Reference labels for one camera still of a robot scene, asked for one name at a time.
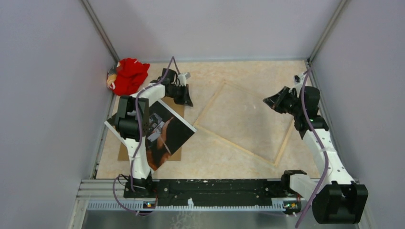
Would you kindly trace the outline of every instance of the gray wall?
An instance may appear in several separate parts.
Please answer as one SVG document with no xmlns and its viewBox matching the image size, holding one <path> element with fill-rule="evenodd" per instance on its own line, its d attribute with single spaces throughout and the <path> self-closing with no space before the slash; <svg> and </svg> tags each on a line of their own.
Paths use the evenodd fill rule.
<svg viewBox="0 0 405 229">
<path fill-rule="evenodd" d="M 347 169 L 380 228 L 402 228 L 405 1 L 351 1 L 314 62 Z"/>
<path fill-rule="evenodd" d="M 90 0 L 120 58 L 307 58 L 339 0 Z"/>
<path fill-rule="evenodd" d="M 113 64 L 77 0 L 0 2 L 0 228 L 66 228 Z"/>
</svg>

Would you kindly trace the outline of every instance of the wooden frame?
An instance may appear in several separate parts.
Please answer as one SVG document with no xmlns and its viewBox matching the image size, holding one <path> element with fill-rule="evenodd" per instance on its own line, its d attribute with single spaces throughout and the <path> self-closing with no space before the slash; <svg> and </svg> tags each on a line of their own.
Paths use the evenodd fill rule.
<svg viewBox="0 0 405 229">
<path fill-rule="evenodd" d="M 245 88 L 243 88 L 243 87 L 241 87 L 241 86 L 239 86 L 239 85 L 237 85 L 237 84 L 234 84 L 234 83 L 231 83 L 231 82 L 225 80 L 225 81 L 223 81 L 223 82 L 220 84 L 220 86 L 218 87 L 217 91 L 216 91 L 215 94 L 212 96 L 211 100 L 208 102 L 207 106 L 205 106 L 205 108 L 203 109 L 203 111 L 201 112 L 201 114 L 197 117 L 197 120 L 195 120 L 193 126 L 194 126 L 195 128 L 197 128 L 197 129 L 199 129 L 199 130 L 203 130 L 203 131 L 205 131 L 205 132 L 207 132 L 207 133 L 209 133 L 209 134 L 211 134 L 211 135 L 217 137 L 218 139 L 222 140 L 223 142 L 227 143 L 228 145 L 231 145 L 231 146 L 233 146 L 233 147 L 235 147 L 235 148 L 237 148 L 237 149 L 239 149 L 239 150 L 241 150 L 241 151 L 243 151 L 243 152 L 245 152 L 245 153 L 247 153 L 247 154 L 249 154 L 249 155 L 251 155 L 251 156 L 254 156 L 255 158 L 257 158 L 257 159 L 259 159 L 259 160 L 261 160 L 261 161 L 263 161 L 263 162 L 266 162 L 266 163 L 268 163 L 268 164 L 270 164 L 270 165 L 272 165 L 272 166 L 277 167 L 278 164 L 279 164 L 279 162 L 280 162 L 280 160 L 281 160 L 281 158 L 282 158 L 282 156 L 283 156 L 283 154 L 284 154 L 285 148 L 286 148 L 286 146 L 287 146 L 287 142 L 288 142 L 288 140 L 289 140 L 289 138 L 290 138 L 290 136 L 291 136 L 291 132 L 292 132 L 292 130 L 294 129 L 293 119 L 291 119 L 290 124 L 288 125 L 288 129 L 287 129 L 286 133 L 284 134 L 283 141 L 282 141 L 282 143 L 281 143 L 281 145 L 280 145 L 280 147 L 279 147 L 279 149 L 278 149 L 278 152 L 277 152 L 277 154 L 276 154 L 276 157 L 275 157 L 274 161 L 270 161 L 270 160 L 268 160 L 268 159 L 265 159 L 265 158 L 263 158 L 263 157 L 261 157 L 261 156 L 255 154 L 255 153 L 253 153 L 253 152 L 251 152 L 251 151 L 249 151 L 249 150 L 247 150 L 247 149 L 245 149 L 245 148 L 243 148 L 243 147 L 241 147 L 241 146 L 239 146 L 239 145 L 237 145 L 237 144 L 235 144 L 235 143 L 229 141 L 228 139 L 219 136 L 218 134 L 216 134 L 216 133 L 214 133 L 214 132 L 212 132 L 212 131 L 206 129 L 205 127 L 202 127 L 202 126 L 199 125 L 199 122 L 200 122 L 201 119 L 207 114 L 208 110 L 211 108 L 212 104 L 213 104 L 214 101 L 217 99 L 218 95 L 219 95 L 220 92 L 223 90 L 223 88 L 224 88 L 224 86 L 225 86 L 226 84 L 229 85 L 229 86 L 231 86 L 231 87 L 234 87 L 234 88 L 236 88 L 236 89 L 239 89 L 239 90 L 241 90 L 241 91 L 243 91 L 243 92 L 246 92 L 246 93 L 248 93 L 248 94 L 251 94 L 251 95 L 253 95 L 253 96 L 255 96 L 255 97 L 261 98 L 260 95 L 254 93 L 254 92 L 251 92 L 251 91 L 249 91 L 249 90 L 247 90 L 247 89 L 245 89 Z"/>
</svg>

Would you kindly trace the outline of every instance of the floor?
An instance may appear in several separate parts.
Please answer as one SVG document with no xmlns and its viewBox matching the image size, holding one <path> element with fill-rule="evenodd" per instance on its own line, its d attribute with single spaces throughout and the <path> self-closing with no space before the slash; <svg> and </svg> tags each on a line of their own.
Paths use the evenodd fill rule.
<svg viewBox="0 0 405 229">
<path fill-rule="evenodd" d="M 306 69 L 303 61 L 178 66 L 191 73 L 188 84 L 194 107 L 186 107 L 184 118 L 197 132 L 183 145 L 181 161 L 167 161 L 154 178 L 280 178 L 287 169 L 319 177 L 311 152 L 292 126 L 292 116 L 278 114 L 262 102 L 283 86 L 292 86 L 293 76 Z M 151 64 L 145 82 L 156 79 L 165 67 L 166 63 Z M 119 146 L 108 131 L 97 178 L 129 173 L 129 162 L 117 161 Z"/>
</svg>

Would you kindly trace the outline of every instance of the wall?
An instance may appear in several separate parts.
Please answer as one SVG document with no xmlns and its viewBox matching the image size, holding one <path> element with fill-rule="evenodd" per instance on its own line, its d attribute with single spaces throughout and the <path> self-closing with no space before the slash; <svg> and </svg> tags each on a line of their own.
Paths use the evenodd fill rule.
<svg viewBox="0 0 405 229">
<path fill-rule="evenodd" d="M 402 228 L 405 1 L 351 1 L 314 66 L 347 169 L 379 228 Z"/>
<path fill-rule="evenodd" d="M 80 1 L 1 1 L 0 21 L 0 228 L 66 228 L 113 61 Z"/>
<path fill-rule="evenodd" d="M 304 59 L 339 0 L 90 0 L 120 58 Z"/>
</svg>

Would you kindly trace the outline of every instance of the photograph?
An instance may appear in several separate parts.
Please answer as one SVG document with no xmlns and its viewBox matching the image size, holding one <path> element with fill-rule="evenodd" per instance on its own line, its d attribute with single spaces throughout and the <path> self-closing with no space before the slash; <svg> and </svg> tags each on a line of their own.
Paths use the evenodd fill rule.
<svg viewBox="0 0 405 229">
<path fill-rule="evenodd" d="M 196 129 L 158 100 L 149 107 L 146 155 L 149 166 L 156 170 L 173 155 Z"/>
</svg>

